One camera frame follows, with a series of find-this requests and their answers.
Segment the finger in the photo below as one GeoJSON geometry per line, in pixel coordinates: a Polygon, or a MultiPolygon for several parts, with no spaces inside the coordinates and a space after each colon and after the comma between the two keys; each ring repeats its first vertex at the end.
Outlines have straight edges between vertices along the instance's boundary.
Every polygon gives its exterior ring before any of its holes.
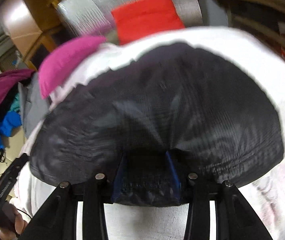
{"type": "Polygon", "coordinates": [[[12,240],[16,237],[16,234],[11,232],[7,228],[0,228],[0,239],[1,240],[12,240]]]}
{"type": "Polygon", "coordinates": [[[16,230],[17,234],[20,235],[22,233],[24,226],[25,226],[25,222],[22,219],[22,215],[21,214],[16,215],[15,230],[16,230]]]}
{"type": "Polygon", "coordinates": [[[25,231],[27,225],[28,225],[28,222],[27,221],[24,221],[25,225],[23,226],[23,230],[22,231],[25,231]]]}

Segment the hand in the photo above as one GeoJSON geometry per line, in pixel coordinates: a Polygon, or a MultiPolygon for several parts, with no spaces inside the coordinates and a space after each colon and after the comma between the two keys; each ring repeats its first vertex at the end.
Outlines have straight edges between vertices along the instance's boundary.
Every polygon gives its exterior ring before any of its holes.
{"type": "MultiPolygon", "coordinates": [[[[28,223],[22,219],[22,215],[18,212],[14,205],[12,206],[12,211],[16,216],[15,219],[15,230],[16,233],[21,235],[21,233],[25,230],[28,223]]],[[[1,240],[13,240],[15,239],[16,234],[14,232],[9,231],[7,228],[0,228],[0,239],[1,240]]]]}

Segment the gray cloth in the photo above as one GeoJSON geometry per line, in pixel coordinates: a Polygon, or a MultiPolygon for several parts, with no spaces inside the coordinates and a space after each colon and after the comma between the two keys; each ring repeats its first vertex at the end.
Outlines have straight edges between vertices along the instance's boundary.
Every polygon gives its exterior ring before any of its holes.
{"type": "Polygon", "coordinates": [[[20,95],[20,116],[26,138],[49,110],[49,100],[42,99],[38,83],[38,73],[31,78],[29,86],[18,83],[20,95]]]}

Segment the wooden cabinet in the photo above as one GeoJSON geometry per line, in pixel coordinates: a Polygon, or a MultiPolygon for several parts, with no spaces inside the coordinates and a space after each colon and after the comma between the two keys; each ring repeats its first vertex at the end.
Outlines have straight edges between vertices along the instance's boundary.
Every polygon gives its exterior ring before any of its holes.
{"type": "Polygon", "coordinates": [[[39,67],[31,62],[37,49],[45,48],[49,54],[59,45],[51,35],[63,27],[48,1],[6,0],[0,9],[4,28],[30,68],[39,67]]]}

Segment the metal rivet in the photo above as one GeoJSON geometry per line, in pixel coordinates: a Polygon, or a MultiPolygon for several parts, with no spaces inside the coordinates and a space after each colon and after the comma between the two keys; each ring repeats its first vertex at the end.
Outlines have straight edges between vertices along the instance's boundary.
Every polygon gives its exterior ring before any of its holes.
{"type": "Polygon", "coordinates": [[[232,187],[234,183],[231,183],[229,180],[225,180],[225,186],[226,187],[232,187]]]}
{"type": "Polygon", "coordinates": [[[103,178],[105,178],[105,174],[103,174],[103,173],[98,173],[98,174],[96,174],[95,178],[96,178],[96,179],[103,179],[103,178]]]}
{"type": "Polygon", "coordinates": [[[63,182],[61,182],[60,184],[59,184],[59,187],[61,187],[61,188],[66,188],[66,187],[68,187],[69,186],[69,182],[68,181],[63,181],[63,182]]]}
{"type": "Polygon", "coordinates": [[[196,173],[194,173],[194,172],[191,172],[191,173],[188,174],[188,178],[190,178],[190,179],[197,179],[198,175],[196,173]]]}

